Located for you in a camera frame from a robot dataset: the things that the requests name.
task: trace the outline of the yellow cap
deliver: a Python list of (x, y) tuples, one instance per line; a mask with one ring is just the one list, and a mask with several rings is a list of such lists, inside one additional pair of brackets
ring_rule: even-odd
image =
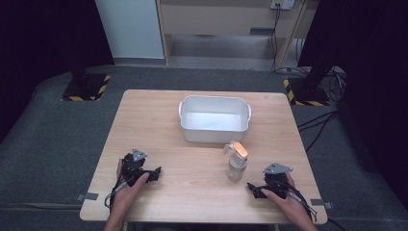
[(234, 149), (241, 158), (246, 159), (248, 156), (248, 152), (245, 150), (245, 148), (243, 148), (240, 142), (234, 142)]

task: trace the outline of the white plastic bin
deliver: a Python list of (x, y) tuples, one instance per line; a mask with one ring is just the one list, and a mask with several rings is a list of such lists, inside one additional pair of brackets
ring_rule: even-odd
[(186, 141), (229, 143), (243, 140), (251, 107), (238, 97), (190, 95), (179, 116)]

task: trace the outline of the person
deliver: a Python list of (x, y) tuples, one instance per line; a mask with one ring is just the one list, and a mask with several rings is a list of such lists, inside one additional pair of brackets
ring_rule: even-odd
[[(120, 173), (122, 161), (119, 160), (117, 166), (117, 174)], [(294, 180), (291, 175), (286, 173), (288, 182), (294, 187)], [(122, 190), (116, 193), (114, 204), (111, 213), (105, 224), (105, 231), (121, 230), (126, 214), (132, 207), (140, 189), (145, 185), (149, 173), (142, 175), (133, 187), (125, 186)], [(318, 230), (309, 218), (303, 205), (300, 204), (291, 196), (282, 199), (272, 191), (262, 189), (262, 193), (273, 201), (284, 213), (285, 217), (301, 231), (316, 231)]]

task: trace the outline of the electrical outlet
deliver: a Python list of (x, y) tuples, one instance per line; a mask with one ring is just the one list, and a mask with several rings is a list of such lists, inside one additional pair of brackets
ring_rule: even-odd
[(278, 9), (278, 6), (281, 10), (291, 10), (294, 4), (294, 0), (272, 0), (270, 2), (271, 9)]

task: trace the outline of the gray carpet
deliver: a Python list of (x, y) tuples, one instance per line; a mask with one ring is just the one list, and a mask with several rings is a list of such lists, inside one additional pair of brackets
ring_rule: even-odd
[[(0, 144), (1, 203), (58, 203), (78, 205), (77, 193), (88, 190), (122, 94), (128, 89), (227, 90), (285, 92), (288, 76), (251, 70), (203, 70), (100, 66), (89, 72), (112, 76), (98, 101), (66, 102), (61, 94), (69, 73), (39, 84), (9, 135)], [(336, 110), (292, 106), (297, 124)], [(307, 147), (319, 127), (301, 132)], [(368, 173), (338, 118), (327, 123), (308, 151), (322, 198), (332, 202), (328, 216), (345, 230), (408, 230), (408, 213), (381, 175)], [(153, 224), (138, 224), (141, 230)], [(279, 225), (280, 230), (294, 230)], [(101, 230), (102, 222), (86, 222), (79, 210), (1, 208), (0, 230)], [(183, 225), (185, 230), (270, 230), (268, 225)], [(340, 230), (327, 222), (319, 230)]]

